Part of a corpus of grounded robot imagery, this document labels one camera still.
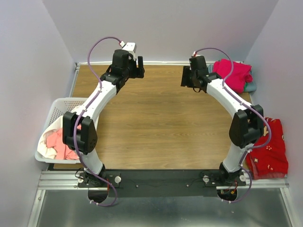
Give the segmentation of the magenta t shirt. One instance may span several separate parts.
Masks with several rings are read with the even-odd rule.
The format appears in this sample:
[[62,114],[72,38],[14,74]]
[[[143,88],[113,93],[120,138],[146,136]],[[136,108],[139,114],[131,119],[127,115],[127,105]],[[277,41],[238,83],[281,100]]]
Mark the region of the magenta t shirt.
[[[226,78],[232,68],[231,62],[221,59],[214,63],[213,72],[216,72],[222,79]],[[244,92],[246,86],[253,82],[251,66],[243,63],[233,62],[233,71],[225,83],[236,93]]]

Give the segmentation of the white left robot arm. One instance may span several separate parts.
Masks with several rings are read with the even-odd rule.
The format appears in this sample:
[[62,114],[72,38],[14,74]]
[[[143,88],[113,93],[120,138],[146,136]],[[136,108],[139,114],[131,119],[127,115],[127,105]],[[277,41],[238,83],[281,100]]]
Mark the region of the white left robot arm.
[[98,85],[77,110],[66,112],[62,119],[62,141],[79,156],[89,182],[99,187],[105,182],[105,166],[99,160],[95,146],[98,141],[97,119],[106,104],[128,79],[143,78],[143,58],[136,57],[135,43],[115,50],[112,63],[97,77]]

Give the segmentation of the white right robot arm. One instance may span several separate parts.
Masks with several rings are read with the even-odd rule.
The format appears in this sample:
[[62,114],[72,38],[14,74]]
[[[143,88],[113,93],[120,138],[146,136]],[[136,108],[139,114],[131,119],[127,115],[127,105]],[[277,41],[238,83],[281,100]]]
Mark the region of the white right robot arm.
[[208,71],[204,56],[189,59],[182,72],[181,86],[203,91],[215,98],[230,114],[231,146],[217,170],[205,170],[203,180],[214,185],[230,185],[239,179],[243,160],[263,135],[263,108],[236,94],[219,76]]

